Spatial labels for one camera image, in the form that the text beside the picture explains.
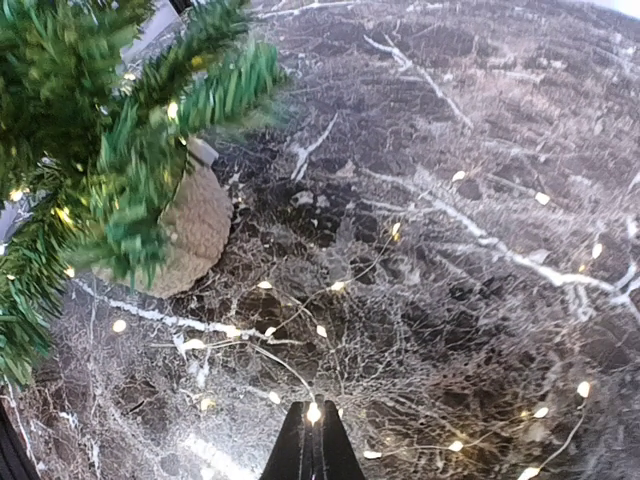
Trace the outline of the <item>small green christmas tree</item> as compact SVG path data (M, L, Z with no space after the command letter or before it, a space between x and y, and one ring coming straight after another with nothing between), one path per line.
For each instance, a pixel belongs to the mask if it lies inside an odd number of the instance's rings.
M203 1L126 82L150 1L1 5L1 198L32 199L1 257L1 378L28 384L72 270L131 284L167 263L161 219L193 165L188 138L267 122L287 76L249 39L246 1Z

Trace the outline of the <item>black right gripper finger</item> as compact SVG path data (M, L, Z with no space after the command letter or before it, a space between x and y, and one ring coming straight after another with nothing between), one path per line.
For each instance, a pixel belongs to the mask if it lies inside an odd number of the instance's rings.
M260 479L365 479L333 401L291 404Z

